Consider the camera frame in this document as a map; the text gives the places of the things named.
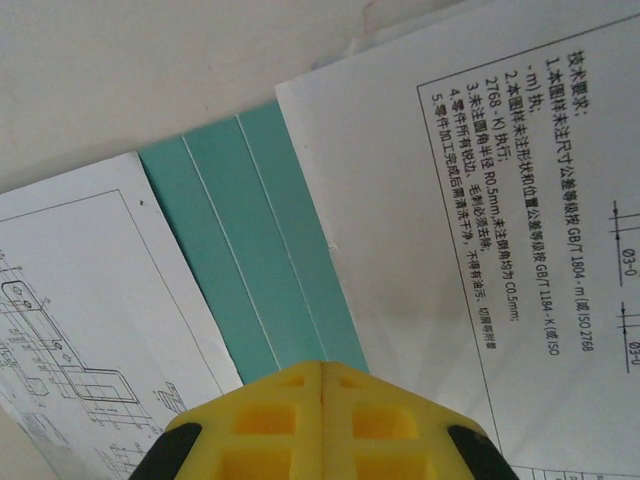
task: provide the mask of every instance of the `paper sheet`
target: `paper sheet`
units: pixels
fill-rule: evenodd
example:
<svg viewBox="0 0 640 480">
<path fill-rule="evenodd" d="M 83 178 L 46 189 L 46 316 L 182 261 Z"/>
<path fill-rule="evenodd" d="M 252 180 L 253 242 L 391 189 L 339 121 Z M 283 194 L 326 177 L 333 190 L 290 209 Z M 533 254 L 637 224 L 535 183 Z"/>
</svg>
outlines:
<svg viewBox="0 0 640 480">
<path fill-rule="evenodd" d="M 135 154 L 0 196 L 0 402 L 64 479 L 127 479 L 241 386 Z"/>
<path fill-rule="evenodd" d="M 372 373 L 521 478 L 640 478 L 638 14 L 494 2 L 278 88 Z"/>
</svg>

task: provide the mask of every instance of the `yellow plastic part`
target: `yellow plastic part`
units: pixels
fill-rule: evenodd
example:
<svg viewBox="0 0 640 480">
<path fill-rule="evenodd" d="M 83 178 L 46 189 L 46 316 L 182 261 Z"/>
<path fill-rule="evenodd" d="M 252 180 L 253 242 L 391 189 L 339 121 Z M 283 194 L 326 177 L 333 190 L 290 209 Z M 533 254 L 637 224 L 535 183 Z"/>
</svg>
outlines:
<svg viewBox="0 0 640 480">
<path fill-rule="evenodd" d="M 472 420 L 339 363 L 282 370 L 179 415 L 203 430 L 176 480 L 473 480 Z"/>
</svg>

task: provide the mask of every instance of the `line drawing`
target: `line drawing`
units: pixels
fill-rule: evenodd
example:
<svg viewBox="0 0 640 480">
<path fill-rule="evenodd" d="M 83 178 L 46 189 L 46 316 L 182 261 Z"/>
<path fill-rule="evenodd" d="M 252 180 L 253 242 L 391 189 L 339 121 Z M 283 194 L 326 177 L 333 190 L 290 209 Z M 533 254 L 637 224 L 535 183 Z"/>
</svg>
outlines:
<svg viewBox="0 0 640 480">
<path fill-rule="evenodd" d="M 0 368 L 11 369 L 40 407 L 52 387 L 63 398 L 79 401 L 100 426 L 161 433 L 119 370 L 95 368 L 81 358 L 50 314 L 49 303 L 38 299 L 23 269 L 10 266 L 0 253 L 0 326 L 8 327 L 9 334 L 0 341 Z"/>
<path fill-rule="evenodd" d="M 100 460 L 107 469 L 119 480 L 127 480 L 144 457 L 144 450 L 139 443 L 134 443 L 132 447 L 122 447 L 118 444 L 109 446 L 109 453 L 97 450 Z"/>
<path fill-rule="evenodd" d="M 640 327 L 640 323 L 627 323 L 629 318 L 637 317 L 640 317 L 640 313 L 627 313 L 627 308 L 624 302 L 620 302 L 620 315 L 618 315 L 617 318 L 620 319 L 620 325 L 618 325 L 618 328 L 622 329 L 622 338 L 624 340 L 624 360 L 627 373 L 631 373 L 632 365 L 640 365 L 640 342 L 633 339 L 635 332 L 638 330 L 630 331 L 632 328 Z"/>
<path fill-rule="evenodd" d="M 629 232 L 640 231 L 640 213 L 631 213 L 628 215 L 620 215 L 618 201 L 613 201 L 613 216 L 609 217 L 613 222 L 613 230 L 609 233 L 614 234 L 616 241 L 616 254 L 618 256 L 618 285 L 624 286 L 626 279 L 638 275 L 640 266 L 636 263 L 636 249 L 624 248 L 622 233 L 625 236 Z"/>
<path fill-rule="evenodd" d="M 187 407 L 182 401 L 182 397 L 178 393 L 176 386 L 171 382 L 165 382 L 167 384 L 167 391 L 158 391 L 158 400 L 160 400 L 165 407 L 175 413 L 182 413 L 187 411 Z"/>
<path fill-rule="evenodd" d="M 23 427 L 29 435 L 43 443 L 64 445 L 69 448 L 65 436 L 55 427 L 44 413 L 25 413 L 22 415 Z"/>
</svg>

